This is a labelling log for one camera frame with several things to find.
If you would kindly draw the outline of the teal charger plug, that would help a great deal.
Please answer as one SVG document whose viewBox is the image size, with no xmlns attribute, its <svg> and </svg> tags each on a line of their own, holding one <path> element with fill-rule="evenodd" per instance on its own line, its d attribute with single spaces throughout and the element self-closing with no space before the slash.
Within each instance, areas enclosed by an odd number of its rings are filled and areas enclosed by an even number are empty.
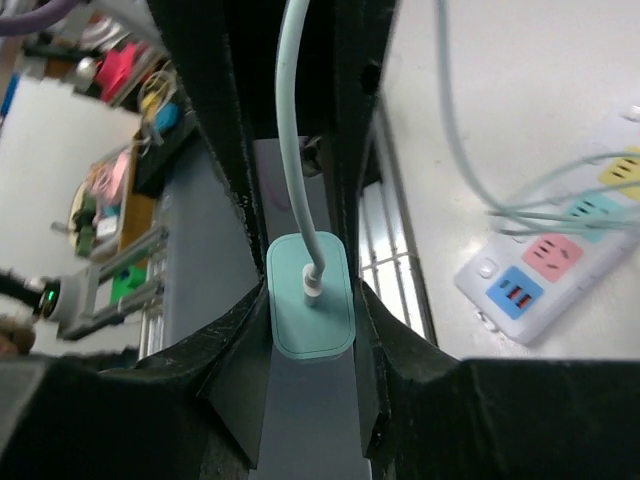
<svg viewBox="0 0 640 480">
<path fill-rule="evenodd" d="M 338 357 L 356 335 L 353 292 L 346 252 L 330 232 L 317 233 L 326 267 L 319 287 L 305 284 L 313 266 L 299 234 L 283 235 L 269 247 L 267 286 L 273 343 L 296 361 Z"/>
</svg>

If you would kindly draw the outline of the white multicolour power strip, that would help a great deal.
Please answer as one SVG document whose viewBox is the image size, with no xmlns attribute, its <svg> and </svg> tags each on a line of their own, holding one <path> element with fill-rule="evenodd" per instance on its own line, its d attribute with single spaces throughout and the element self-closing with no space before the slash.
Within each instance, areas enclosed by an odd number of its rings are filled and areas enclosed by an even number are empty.
<svg viewBox="0 0 640 480">
<path fill-rule="evenodd" d="M 546 227 L 498 233 L 456 274 L 484 323 L 527 344 L 639 242 L 639 111 L 612 113 L 583 147 L 587 161 L 516 199 Z"/>
</svg>

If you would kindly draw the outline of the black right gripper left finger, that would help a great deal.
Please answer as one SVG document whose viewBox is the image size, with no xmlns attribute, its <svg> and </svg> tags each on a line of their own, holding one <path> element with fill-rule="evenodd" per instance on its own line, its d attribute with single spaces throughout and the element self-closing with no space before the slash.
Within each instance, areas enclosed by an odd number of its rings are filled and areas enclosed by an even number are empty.
<svg viewBox="0 0 640 480">
<path fill-rule="evenodd" d="M 272 341 L 267 290 L 132 369 L 1 361 L 5 479 L 245 479 L 258 464 Z"/>
</svg>

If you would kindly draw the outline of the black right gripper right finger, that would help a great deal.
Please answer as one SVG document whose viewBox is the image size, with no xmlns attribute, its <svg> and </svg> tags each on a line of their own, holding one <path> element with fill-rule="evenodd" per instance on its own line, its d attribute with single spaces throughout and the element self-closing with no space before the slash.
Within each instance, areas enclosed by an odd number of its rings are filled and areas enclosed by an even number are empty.
<svg viewBox="0 0 640 480">
<path fill-rule="evenodd" d="M 354 286 L 363 455 L 377 479 L 635 479 L 639 366 L 456 360 Z"/>
</svg>

